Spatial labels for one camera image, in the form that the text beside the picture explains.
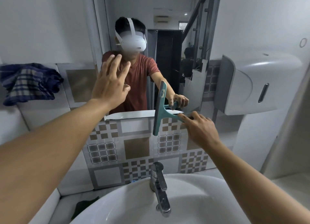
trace hand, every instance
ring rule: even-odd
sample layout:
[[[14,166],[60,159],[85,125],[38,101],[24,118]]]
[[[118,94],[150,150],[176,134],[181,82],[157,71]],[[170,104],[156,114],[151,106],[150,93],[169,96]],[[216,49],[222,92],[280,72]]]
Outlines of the hand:
[[[117,75],[122,56],[119,54],[116,58],[114,57],[114,55],[111,55],[101,65],[100,73],[97,76],[91,94],[91,98],[102,101],[102,104],[106,105],[108,111],[123,103],[130,90],[130,86],[124,84],[130,68],[130,62],[127,62],[122,71],[119,72],[119,75]]]
[[[174,102],[178,102],[180,108],[184,108],[188,105],[188,98],[183,95],[174,94],[168,97],[167,99],[170,106],[173,106]]]
[[[190,139],[206,152],[210,147],[214,147],[221,143],[219,133],[213,121],[209,118],[205,118],[197,112],[192,112],[191,117],[193,120],[182,113],[178,114],[178,116],[183,120],[183,124],[187,128]]]

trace white vr headset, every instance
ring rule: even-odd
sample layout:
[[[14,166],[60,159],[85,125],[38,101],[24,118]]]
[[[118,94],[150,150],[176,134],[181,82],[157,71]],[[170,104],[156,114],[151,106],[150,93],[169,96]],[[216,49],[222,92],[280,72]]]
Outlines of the white vr headset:
[[[115,31],[115,35],[120,42],[117,44],[121,46],[125,51],[144,51],[146,49],[146,39],[145,35],[142,32],[134,30],[134,23],[132,22],[131,18],[127,18],[130,30],[131,31],[124,31],[121,34],[118,34]]]

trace plaid towel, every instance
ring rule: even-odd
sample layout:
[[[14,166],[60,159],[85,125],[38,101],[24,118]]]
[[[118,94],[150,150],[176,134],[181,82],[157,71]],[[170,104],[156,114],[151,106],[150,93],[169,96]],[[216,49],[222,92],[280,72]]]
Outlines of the plaid towel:
[[[53,93],[59,92],[63,81],[56,70],[38,63],[0,66],[0,82],[8,92],[5,106],[30,100],[54,100]]]

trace sink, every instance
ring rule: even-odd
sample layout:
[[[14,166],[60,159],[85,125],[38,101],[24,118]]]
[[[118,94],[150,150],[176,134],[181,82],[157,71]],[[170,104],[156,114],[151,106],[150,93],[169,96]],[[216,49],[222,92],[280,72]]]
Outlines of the sink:
[[[156,210],[150,178],[128,184],[102,197],[71,224],[250,224],[223,179],[194,174],[164,175],[171,214],[164,218]]]

